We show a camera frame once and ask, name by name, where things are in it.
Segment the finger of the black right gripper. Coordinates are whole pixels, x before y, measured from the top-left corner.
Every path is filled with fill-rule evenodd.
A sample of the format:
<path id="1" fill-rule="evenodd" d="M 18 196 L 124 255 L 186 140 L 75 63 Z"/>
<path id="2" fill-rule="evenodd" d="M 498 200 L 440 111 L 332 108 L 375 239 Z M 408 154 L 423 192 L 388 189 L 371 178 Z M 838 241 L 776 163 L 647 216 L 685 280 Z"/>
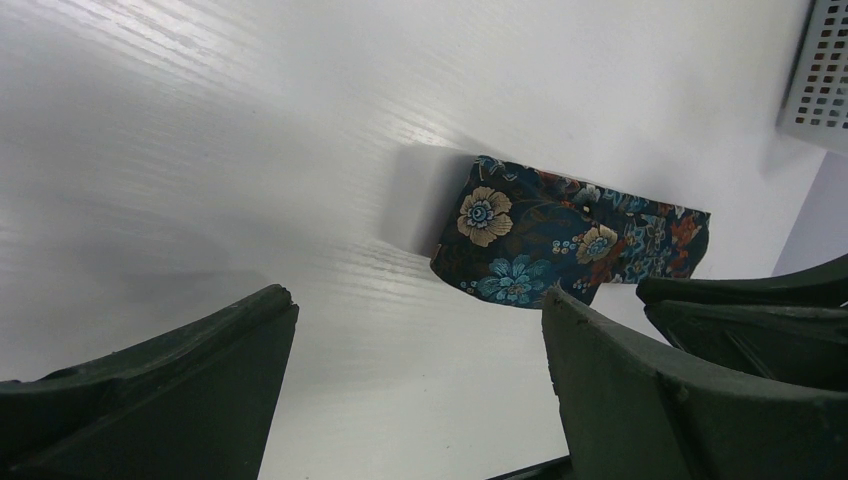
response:
<path id="1" fill-rule="evenodd" d="M 649 277 L 636 294 L 675 348 L 758 377 L 847 388 L 847 258 L 761 279 Z"/>

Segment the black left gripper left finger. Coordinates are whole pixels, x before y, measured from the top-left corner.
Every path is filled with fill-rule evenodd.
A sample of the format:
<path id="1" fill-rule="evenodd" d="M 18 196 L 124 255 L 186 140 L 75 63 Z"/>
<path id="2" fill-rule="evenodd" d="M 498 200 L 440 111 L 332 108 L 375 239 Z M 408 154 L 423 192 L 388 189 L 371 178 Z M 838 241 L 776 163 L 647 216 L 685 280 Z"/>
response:
<path id="1" fill-rule="evenodd" d="M 299 308 L 267 286 L 39 380 L 1 385 L 5 479 L 254 479 Z"/>

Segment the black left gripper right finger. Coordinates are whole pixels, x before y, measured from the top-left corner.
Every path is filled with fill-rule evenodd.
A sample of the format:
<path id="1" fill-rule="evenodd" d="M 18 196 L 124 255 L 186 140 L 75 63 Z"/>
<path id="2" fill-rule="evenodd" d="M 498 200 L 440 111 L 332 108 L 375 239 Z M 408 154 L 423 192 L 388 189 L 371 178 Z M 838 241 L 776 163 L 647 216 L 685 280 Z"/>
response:
<path id="1" fill-rule="evenodd" d="M 542 332 L 577 479 L 843 479 L 847 396 L 728 369 L 559 289 Z"/>

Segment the navy floral tie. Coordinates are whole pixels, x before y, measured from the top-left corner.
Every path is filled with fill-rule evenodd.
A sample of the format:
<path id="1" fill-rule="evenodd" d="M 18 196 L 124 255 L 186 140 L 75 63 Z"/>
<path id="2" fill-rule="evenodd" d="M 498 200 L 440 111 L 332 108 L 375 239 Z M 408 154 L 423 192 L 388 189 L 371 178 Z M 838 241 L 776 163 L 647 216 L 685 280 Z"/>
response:
<path id="1" fill-rule="evenodd" d="M 448 285 L 489 303 L 539 309 L 556 287 L 590 304 L 603 284 L 690 277 L 707 252 L 710 218 L 479 156 L 430 267 Z"/>

